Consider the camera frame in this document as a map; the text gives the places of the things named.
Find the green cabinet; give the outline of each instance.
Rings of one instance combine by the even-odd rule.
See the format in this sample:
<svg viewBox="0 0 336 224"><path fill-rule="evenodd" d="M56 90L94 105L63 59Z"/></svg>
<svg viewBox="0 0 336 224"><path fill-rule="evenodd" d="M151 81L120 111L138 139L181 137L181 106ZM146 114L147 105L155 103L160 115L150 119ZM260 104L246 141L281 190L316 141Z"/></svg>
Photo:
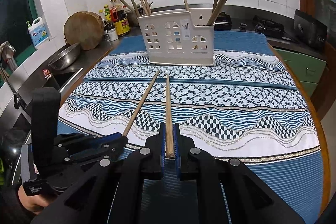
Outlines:
<svg viewBox="0 0 336 224"><path fill-rule="evenodd" d="M321 78L326 62L297 52L281 49L276 49L276 51L295 73L307 94L311 96Z"/></svg>

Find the stainless steel bowl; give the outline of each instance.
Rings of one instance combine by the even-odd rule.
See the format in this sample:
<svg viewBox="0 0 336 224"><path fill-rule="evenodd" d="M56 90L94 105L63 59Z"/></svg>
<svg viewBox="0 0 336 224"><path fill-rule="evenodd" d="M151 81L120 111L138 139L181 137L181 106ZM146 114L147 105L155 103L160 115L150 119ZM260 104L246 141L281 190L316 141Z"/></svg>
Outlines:
<svg viewBox="0 0 336 224"><path fill-rule="evenodd" d="M79 43L73 44L56 55L48 64L54 70L63 70L75 62L81 52Z"/></svg>

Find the product label sticker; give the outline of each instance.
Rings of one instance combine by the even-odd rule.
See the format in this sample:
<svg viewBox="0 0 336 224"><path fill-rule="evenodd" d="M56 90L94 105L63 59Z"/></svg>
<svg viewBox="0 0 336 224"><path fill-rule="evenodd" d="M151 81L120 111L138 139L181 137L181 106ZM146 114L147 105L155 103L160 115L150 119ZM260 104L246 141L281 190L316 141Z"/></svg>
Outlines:
<svg viewBox="0 0 336 224"><path fill-rule="evenodd" d="M181 24L182 40L190 40L189 20L181 19L180 24Z"/></svg>

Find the black sleeve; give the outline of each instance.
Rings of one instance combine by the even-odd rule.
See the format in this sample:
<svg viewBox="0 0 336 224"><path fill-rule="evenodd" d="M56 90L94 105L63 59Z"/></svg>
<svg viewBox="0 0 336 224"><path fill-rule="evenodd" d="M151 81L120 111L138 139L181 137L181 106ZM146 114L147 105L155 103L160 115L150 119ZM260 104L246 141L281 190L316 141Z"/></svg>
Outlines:
<svg viewBox="0 0 336 224"><path fill-rule="evenodd" d="M17 195L20 185L4 187L0 194L1 224L29 224L34 214L26 210Z"/></svg>

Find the faucet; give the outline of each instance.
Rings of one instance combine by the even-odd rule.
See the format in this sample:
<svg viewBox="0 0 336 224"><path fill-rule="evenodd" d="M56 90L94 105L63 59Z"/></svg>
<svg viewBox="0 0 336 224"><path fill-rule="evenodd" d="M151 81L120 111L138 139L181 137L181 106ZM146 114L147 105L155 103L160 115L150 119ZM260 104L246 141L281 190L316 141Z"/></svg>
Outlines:
<svg viewBox="0 0 336 224"><path fill-rule="evenodd" d="M17 69L17 65L16 65L16 63L14 61L14 58L13 58L14 52L15 52L14 47L12 45L10 45L8 41L6 41L6 42L4 42L0 45L0 76L3 78L3 80L5 82L7 82L9 88L13 92L15 109L19 109L20 107L25 109L27 107L26 102L22 99L22 97L19 95L19 93L17 93L15 91L15 89L13 88L13 86L11 85L11 83L8 80L9 75L7 74L7 72L2 67L1 56L3 55L3 58L5 60L8 59L8 66L11 69L11 71L14 72L14 70Z"/></svg>

